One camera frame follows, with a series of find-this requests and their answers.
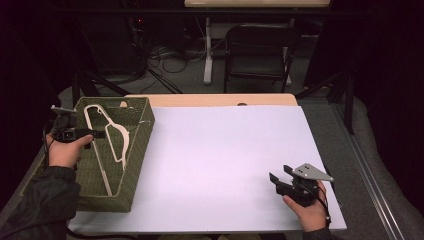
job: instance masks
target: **hand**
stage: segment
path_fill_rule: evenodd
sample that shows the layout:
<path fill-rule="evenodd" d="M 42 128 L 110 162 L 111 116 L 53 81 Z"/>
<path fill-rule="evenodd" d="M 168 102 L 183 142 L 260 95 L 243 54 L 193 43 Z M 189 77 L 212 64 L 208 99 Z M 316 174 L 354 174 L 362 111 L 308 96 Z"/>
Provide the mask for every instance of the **hand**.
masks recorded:
<path fill-rule="evenodd" d="M 318 181 L 318 187 L 322 189 L 322 191 L 318 191 L 319 198 L 325 202 L 326 190 L 324 184 Z M 308 207 L 302 207 L 287 195 L 283 196 L 283 201 L 296 213 L 303 231 L 311 232 L 326 227 L 326 211 L 319 201 L 316 200 Z"/>
<path fill-rule="evenodd" d="M 53 137 L 49 133 L 46 135 L 46 140 L 47 146 L 50 146 L 49 166 L 73 168 L 78 161 L 81 148 L 93 140 L 93 135 L 86 135 L 71 143 L 61 143 L 53 141 Z"/>

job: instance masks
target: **wicker basket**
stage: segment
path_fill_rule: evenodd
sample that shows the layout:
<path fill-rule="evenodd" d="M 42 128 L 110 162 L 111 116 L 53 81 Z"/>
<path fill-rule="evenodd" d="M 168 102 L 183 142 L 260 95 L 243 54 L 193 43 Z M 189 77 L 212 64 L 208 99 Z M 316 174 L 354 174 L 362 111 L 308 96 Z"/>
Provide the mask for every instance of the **wicker basket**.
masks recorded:
<path fill-rule="evenodd" d="M 95 139 L 112 196 L 107 194 L 94 148 L 91 147 L 91 149 L 81 151 L 81 161 L 78 163 L 76 180 L 81 185 L 78 210 L 129 212 L 134 199 L 144 154 L 155 122 L 149 99 L 83 97 L 75 107 L 78 119 L 77 128 L 87 128 L 84 107 L 89 104 L 102 106 L 114 123 L 125 127 L 129 132 L 130 141 L 126 151 L 126 168 L 123 170 L 122 163 L 115 162 L 107 138 Z M 97 113 L 97 108 L 89 108 L 88 113 L 93 129 L 104 131 L 106 124 L 108 124 L 107 119 Z M 122 134 L 112 127 L 109 127 L 108 130 L 116 155 L 121 155 L 124 142 Z M 32 177 L 42 172 L 42 165 L 41 161 Z"/>

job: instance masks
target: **chair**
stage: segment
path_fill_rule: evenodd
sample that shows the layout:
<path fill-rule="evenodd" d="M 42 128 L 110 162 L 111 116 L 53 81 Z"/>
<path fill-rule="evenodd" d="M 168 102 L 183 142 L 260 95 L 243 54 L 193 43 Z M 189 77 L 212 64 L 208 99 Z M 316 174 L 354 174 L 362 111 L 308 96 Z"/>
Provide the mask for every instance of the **chair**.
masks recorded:
<path fill-rule="evenodd" d="M 282 82 L 284 92 L 300 33 L 290 27 L 243 24 L 226 35 L 224 93 L 231 78 Z"/>

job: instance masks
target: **sleeve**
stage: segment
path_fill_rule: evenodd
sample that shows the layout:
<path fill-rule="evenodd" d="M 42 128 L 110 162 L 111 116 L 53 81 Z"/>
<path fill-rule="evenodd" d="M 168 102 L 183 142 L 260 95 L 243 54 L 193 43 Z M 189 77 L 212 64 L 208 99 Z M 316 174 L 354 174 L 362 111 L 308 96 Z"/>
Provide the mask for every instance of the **sleeve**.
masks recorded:
<path fill-rule="evenodd" d="M 312 232 L 303 232 L 303 240 L 343 240 L 331 234 L 330 229 L 321 228 Z"/>
<path fill-rule="evenodd" d="M 0 239 L 66 239 L 66 221 L 75 217 L 80 185 L 71 168 L 48 167 L 0 229 Z"/>

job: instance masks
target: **person's arm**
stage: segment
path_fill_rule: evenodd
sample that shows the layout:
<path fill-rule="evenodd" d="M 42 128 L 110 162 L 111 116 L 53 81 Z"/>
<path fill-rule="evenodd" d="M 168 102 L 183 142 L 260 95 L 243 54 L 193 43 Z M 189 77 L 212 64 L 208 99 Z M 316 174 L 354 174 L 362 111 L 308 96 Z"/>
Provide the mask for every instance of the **person's arm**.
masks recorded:
<path fill-rule="evenodd" d="M 0 239 L 66 239 L 66 221 L 75 216 L 80 190 L 74 165 L 82 146 L 92 139 L 87 135 L 66 144 L 47 135 L 49 167 L 30 181 L 22 201 L 1 227 Z"/>
<path fill-rule="evenodd" d="M 318 181 L 319 198 L 325 202 L 326 189 L 321 181 Z M 308 207 L 302 207 L 289 196 L 283 196 L 283 201 L 296 213 L 299 223 L 303 229 L 303 240 L 336 240 L 326 225 L 326 211 L 319 201 L 315 201 Z"/>

